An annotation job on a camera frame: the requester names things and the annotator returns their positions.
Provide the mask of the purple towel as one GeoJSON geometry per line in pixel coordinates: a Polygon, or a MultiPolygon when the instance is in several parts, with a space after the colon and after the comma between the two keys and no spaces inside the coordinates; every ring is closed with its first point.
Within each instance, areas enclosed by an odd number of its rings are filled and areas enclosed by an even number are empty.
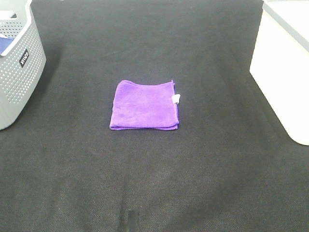
{"type": "Polygon", "coordinates": [[[173,96],[175,96],[173,81],[159,85],[140,85],[128,80],[121,81],[114,95],[110,129],[115,131],[178,129],[178,106],[173,102],[173,96]]]}

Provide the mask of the black table mat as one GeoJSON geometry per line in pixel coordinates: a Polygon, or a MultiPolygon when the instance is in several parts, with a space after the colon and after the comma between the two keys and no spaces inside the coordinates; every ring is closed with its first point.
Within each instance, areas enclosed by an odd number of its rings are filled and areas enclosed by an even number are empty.
{"type": "Polygon", "coordinates": [[[40,81],[0,133],[3,232],[306,232],[309,148],[249,73],[260,0],[35,0],[40,81]],[[109,128],[175,82],[177,130],[109,128]]]}

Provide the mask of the white plastic bin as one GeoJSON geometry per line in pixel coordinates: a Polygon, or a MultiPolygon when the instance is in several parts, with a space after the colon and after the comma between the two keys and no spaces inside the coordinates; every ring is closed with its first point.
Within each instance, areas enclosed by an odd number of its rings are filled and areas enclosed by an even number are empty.
{"type": "Polygon", "coordinates": [[[309,144],[309,2],[266,0],[250,73],[287,134],[309,144]]]}

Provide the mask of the grey perforated laundry basket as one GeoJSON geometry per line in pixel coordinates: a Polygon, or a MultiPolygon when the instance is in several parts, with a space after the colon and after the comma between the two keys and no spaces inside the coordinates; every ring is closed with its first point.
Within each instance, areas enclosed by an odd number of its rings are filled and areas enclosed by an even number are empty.
{"type": "Polygon", "coordinates": [[[13,38],[0,54],[0,128],[11,126],[31,97],[46,56],[30,0],[0,2],[0,34],[13,38]]]}

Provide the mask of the blue cloth in basket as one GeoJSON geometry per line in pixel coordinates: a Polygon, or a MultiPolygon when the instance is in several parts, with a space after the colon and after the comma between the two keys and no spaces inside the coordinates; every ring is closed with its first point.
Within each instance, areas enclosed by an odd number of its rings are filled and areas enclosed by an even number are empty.
{"type": "Polygon", "coordinates": [[[4,35],[0,35],[0,53],[2,54],[6,48],[12,43],[14,39],[10,37],[6,37],[4,35]]]}

